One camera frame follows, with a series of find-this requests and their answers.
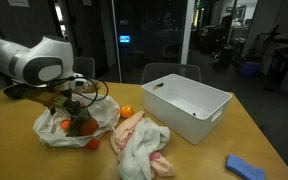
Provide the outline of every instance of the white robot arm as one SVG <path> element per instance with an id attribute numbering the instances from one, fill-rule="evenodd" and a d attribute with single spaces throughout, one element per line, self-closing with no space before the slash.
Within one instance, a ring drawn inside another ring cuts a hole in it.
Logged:
<path id="1" fill-rule="evenodd" d="M 74 75 L 72 46 L 56 37 L 43 37 L 31 49 L 0 39 L 0 72 L 33 86 L 71 77 Z M 69 83 L 59 88 L 67 90 Z"/>

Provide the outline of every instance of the sponge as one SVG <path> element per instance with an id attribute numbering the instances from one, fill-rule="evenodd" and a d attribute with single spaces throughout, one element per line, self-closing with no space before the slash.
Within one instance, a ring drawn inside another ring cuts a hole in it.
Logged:
<path id="1" fill-rule="evenodd" d="M 248 163 L 246 163 L 241 158 L 229 154 L 227 156 L 226 168 L 235 172 L 243 179 L 246 180 L 264 180 L 264 170 L 261 168 L 256 168 Z"/>

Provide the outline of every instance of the cloth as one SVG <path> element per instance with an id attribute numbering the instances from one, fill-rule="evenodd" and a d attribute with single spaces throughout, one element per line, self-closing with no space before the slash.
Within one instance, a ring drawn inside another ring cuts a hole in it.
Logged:
<path id="1" fill-rule="evenodd" d="M 229 154 L 226 161 L 226 168 L 235 172 L 246 180 L 264 180 L 264 170 L 253 167 L 241 158 Z"/>
<path id="2" fill-rule="evenodd" d="M 155 177 L 155 173 L 162 177 L 174 176 L 172 164 L 159 152 L 170 139 L 169 129 L 157 126 L 149 118 L 143 119 L 143 115 L 144 111 L 139 111 L 126 119 L 115 129 L 110 138 L 113 150 L 118 155 L 117 159 L 119 162 L 121 161 L 119 170 L 122 178 L 152 179 Z M 134 134 L 136 134 L 136 139 L 129 144 Z M 135 163 L 137 166 L 130 165 L 129 162 Z"/>

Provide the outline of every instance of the wooden table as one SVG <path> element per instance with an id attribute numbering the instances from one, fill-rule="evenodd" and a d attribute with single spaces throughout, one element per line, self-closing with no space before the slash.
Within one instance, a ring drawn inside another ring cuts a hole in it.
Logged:
<path id="1" fill-rule="evenodd" d="M 108 85 L 109 95 L 120 106 L 143 109 L 140 85 Z M 11 100 L 0 91 L 0 179 L 121 179 L 109 143 L 111 132 L 101 138 L 100 147 L 94 151 L 48 147 L 32 131 L 44 110 L 41 104 Z M 149 113 L 145 116 L 163 125 Z M 191 145 L 171 132 L 171 140 L 161 152 L 176 170 L 176 176 L 168 179 L 240 179 L 225 169 L 228 154 L 263 168 L 266 179 L 288 179 L 288 167 L 235 96 L 222 122 L 200 144 Z"/>

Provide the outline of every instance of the white plastic bag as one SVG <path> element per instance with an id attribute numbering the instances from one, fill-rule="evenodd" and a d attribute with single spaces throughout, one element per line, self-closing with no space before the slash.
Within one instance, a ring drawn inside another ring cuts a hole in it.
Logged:
<path id="1" fill-rule="evenodd" d="M 88 98 L 94 98 L 95 94 L 83 94 Z M 72 99 L 84 105 L 91 101 L 73 94 Z M 90 115 L 97 121 L 99 128 L 89 136 L 66 137 L 66 133 L 61 129 L 60 123 L 63 119 L 70 117 L 70 114 L 62 109 L 56 109 L 52 116 L 46 109 L 35 121 L 33 130 L 39 135 L 40 141 L 49 146 L 57 147 L 84 147 L 91 138 L 99 138 L 105 131 L 113 130 L 120 118 L 118 103 L 110 96 L 101 101 L 96 101 L 87 108 Z"/>

